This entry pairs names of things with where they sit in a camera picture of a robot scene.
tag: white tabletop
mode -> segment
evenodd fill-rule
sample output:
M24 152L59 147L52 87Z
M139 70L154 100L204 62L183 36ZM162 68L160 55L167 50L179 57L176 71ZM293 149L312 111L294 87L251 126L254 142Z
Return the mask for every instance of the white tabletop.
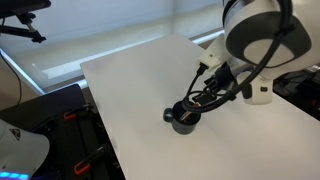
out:
M276 95L261 106L238 95L189 135L162 120L202 52L173 35L82 64L126 179L319 180L320 123Z

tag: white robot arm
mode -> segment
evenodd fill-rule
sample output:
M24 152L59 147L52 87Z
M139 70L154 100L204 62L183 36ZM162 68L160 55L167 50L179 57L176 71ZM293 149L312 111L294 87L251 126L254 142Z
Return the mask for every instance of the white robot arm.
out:
M184 108L190 112L213 110L232 100L240 88L246 103L269 103L272 101L275 78L320 62L320 51L317 50L320 45L320 24L315 17L320 8L318 1L223 0L223 3L225 33L213 41L198 62L211 71L233 57L260 70L256 71L258 75L250 77L250 84L246 85L241 83L248 82L248 77L253 73L232 73L240 87L227 91L226 96L229 97L218 99L211 106L204 105L206 108L191 107L186 96ZM266 64L261 69L259 65L263 61Z

